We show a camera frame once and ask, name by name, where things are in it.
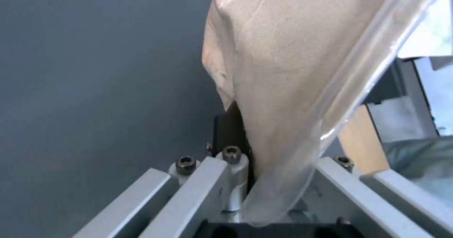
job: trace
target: gray wall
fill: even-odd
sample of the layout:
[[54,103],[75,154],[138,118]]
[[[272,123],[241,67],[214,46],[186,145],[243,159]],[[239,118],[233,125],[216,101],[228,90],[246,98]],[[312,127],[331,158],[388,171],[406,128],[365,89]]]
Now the gray wall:
[[150,167],[203,155],[210,0],[0,0],[0,237],[68,237]]

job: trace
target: metal cylinder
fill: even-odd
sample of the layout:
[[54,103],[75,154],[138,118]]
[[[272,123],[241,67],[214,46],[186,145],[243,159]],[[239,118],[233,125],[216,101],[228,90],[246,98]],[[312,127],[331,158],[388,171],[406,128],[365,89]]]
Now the metal cylinder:
[[216,158],[227,161],[231,166],[231,186],[233,190],[231,191],[230,199],[224,210],[229,212],[237,211],[241,208],[242,203],[247,196],[249,159],[247,155],[242,154],[241,150],[236,146],[226,147],[223,149],[222,153],[217,154]]

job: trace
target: gray metal bar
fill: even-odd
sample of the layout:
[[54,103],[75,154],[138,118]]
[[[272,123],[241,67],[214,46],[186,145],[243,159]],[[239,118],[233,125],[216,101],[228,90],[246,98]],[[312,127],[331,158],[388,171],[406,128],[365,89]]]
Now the gray metal bar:
[[149,169],[73,238],[137,237],[177,189],[169,174]]
[[432,237],[330,158],[319,160],[302,200],[319,222],[344,217],[365,237]]
[[191,238],[204,219],[219,214],[231,193],[227,162],[206,157],[139,238]]
[[360,180],[435,237],[453,237],[453,211],[395,171]]

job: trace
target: plastic bag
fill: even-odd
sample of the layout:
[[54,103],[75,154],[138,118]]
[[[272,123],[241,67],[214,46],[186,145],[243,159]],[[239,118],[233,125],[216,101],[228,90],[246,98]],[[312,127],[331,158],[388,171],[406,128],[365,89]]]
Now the plastic bag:
[[259,179],[242,213],[283,217],[433,0],[213,0],[203,64],[236,100]]

